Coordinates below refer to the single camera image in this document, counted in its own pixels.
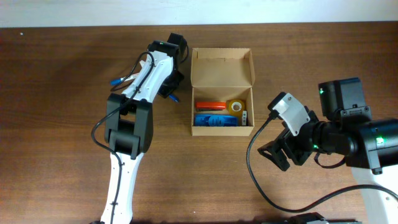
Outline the blue ballpoint pen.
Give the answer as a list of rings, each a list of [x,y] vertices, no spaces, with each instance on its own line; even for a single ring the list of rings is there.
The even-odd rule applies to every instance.
[[[170,94],[170,95],[169,95],[169,98],[170,98],[172,101],[176,102],[176,103],[179,103],[179,102],[180,102],[179,98],[178,98],[177,96],[173,95],[173,94]]]

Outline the blue plastic tray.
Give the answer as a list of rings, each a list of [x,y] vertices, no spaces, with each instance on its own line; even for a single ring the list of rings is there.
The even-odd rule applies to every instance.
[[[194,118],[194,125],[209,127],[235,127],[238,126],[238,118],[223,114],[197,114]]]

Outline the yellow clear tape roll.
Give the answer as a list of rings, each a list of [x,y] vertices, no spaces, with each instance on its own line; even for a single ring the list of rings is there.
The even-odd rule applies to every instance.
[[[246,110],[246,105],[243,100],[235,99],[231,100],[228,105],[228,112],[231,116],[241,117],[243,111]]]

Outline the open cardboard box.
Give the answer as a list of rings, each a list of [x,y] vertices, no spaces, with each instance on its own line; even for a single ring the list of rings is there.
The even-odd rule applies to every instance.
[[[252,51],[249,48],[194,48],[191,61],[192,85],[192,136],[249,136],[254,129],[253,85],[256,79]],[[195,126],[197,114],[230,115],[231,100],[245,102],[248,112],[247,125],[242,125],[242,116],[235,127]],[[226,103],[222,111],[197,111],[198,101]]]

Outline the blue white whiteboard marker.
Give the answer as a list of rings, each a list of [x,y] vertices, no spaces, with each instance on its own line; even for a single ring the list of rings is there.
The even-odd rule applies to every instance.
[[[138,73],[134,73],[134,74],[128,76],[127,78],[126,77],[117,78],[115,80],[112,80],[110,82],[110,85],[112,85],[112,86],[120,85],[123,81],[129,81],[129,80],[136,79],[137,76],[138,76]]]

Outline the orange black stapler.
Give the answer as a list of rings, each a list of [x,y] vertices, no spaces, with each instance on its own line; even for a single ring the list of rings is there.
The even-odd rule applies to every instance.
[[[226,109],[225,102],[219,101],[198,101],[195,103],[197,111],[222,111]]]

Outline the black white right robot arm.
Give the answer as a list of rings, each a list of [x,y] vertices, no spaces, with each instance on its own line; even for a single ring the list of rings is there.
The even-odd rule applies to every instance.
[[[259,153],[282,171],[313,153],[342,155],[339,164],[351,168],[369,223],[397,223],[397,119],[372,118],[358,78],[324,82],[318,91],[326,121],[290,93],[269,104],[269,118],[281,119],[284,130]]]

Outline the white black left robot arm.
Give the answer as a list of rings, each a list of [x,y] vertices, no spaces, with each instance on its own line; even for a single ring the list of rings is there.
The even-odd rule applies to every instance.
[[[106,115],[94,129],[105,125],[102,148],[110,153],[111,177],[100,223],[130,223],[132,198],[139,164],[154,133],[153,100],[167,98],[184,76],[178,67],[189,55],[186,39],[170,34],[167,41],[155,40],[140,54],[127,76],[113,84]]]

